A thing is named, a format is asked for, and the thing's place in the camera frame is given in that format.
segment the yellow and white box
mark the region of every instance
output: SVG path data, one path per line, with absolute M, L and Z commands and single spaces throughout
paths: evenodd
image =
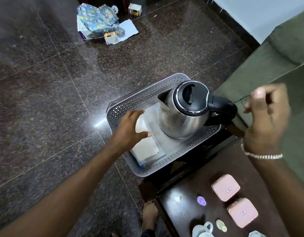
M 104 38 L 107 45 L 115 44 L 118 42 L 117 33 L 115 31 L 105 33 Z
M 129 11 L 130 15 L 139 16 L 139 15 L 141 15 L 141 12 L 142 12 L 142 6 L 130 3 L 130 5 L 128 7 L 128 11 Z

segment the white cup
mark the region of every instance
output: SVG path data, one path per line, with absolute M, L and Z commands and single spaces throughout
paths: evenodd
M 204 225 L 196 225 L 192 230 L 192 237 L 214 237 L 212 231 L 213 224 L 208 221 Z

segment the forearm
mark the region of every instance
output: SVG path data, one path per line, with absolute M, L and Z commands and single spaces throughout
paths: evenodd
M 106 171 L 121 155 L 107 145 L 83 168 L 0 231 L 0 236 L 67 236 Z
M 303 237 L 304 185 L 283 159 L 250 160 L 265 182 L 290 236 Z

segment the hand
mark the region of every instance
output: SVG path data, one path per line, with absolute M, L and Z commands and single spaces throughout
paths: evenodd
M 143 138 L 151 137 L 152 134 L 148 131 L 142 131 L 140 133 L 135 132 L 136 122 L 143 113 L 144 110 L 128 111 L 121 119 L 121 122 L 114 131 L 108 145 L 112 145 L 113 148 L 116 148 L 122 154 L 131 150 Z
M 244 149 L 256 155 L 280 154 L 279 143 L 288 125 L 290 106 L 285 84 L 257 88 L 244 113 L 252 112 L 253 123 L 244 136 Z

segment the person's left hand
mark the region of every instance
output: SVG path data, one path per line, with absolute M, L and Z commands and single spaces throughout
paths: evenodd
M 114 131 L 108 144 L 118 149 L 122 154 L 131 150 L 140 140 L 151 137 L 152 134 L 148 131 L 142 131 L 140 133 L 135 132 L 136 122 L 143 113 L 144 110 L 128 111 L 121 119 L 120 124 Z

